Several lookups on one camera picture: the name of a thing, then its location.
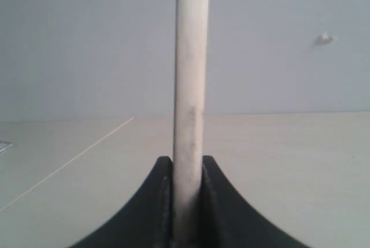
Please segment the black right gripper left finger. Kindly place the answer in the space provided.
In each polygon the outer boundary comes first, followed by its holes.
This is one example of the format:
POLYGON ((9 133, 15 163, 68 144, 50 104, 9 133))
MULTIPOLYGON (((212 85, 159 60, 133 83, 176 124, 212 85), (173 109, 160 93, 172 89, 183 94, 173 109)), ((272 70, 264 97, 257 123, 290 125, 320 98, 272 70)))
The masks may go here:
POLYGON ((172 161, 158 157, 131 199, 105 224, 72 247, 169 247, 172 161))

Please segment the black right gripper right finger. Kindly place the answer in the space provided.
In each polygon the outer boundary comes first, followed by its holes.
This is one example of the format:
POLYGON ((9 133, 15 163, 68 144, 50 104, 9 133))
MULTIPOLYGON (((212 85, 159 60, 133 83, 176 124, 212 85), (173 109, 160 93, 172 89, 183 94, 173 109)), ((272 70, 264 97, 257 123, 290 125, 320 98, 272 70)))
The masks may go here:
POLYGON ((306 247, 253 208, 212 156, 202 158, 202 247, 306 247))

